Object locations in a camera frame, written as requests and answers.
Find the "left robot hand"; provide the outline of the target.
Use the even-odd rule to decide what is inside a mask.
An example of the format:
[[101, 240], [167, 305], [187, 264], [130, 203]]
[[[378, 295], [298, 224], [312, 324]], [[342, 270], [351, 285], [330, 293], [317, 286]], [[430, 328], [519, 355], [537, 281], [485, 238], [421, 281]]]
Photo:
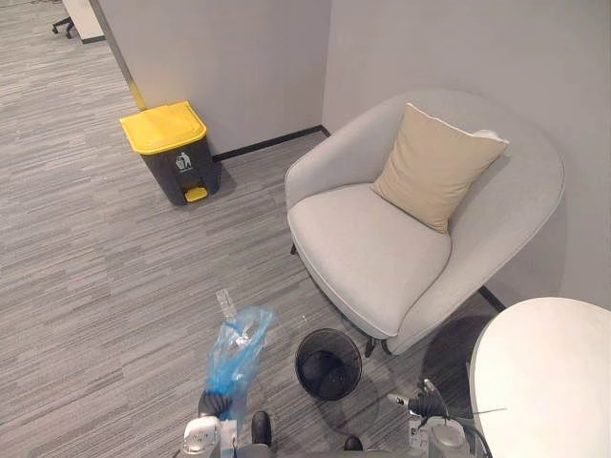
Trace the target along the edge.
[[230, 410], [232, 402], [233, 400], [230, 395], [205, 389], [201, 393], [198, 402], [198, 417], [212, 416], [220, 420]]

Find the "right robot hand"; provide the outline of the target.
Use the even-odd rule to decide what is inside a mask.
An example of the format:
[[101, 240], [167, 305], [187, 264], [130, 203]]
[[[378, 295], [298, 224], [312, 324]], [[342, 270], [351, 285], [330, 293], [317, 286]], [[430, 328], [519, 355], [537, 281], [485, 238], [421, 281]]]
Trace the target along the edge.
[[447, 404], [440, 391], [428, 378], [423, 379], [417, 385], [417, 389], [410, 397], [388, 393], [387, 399], [391, 403], [407, 409], [411, 414], [418, 415], [424, 419], [440, 417], [448, 420], [451, 418]]

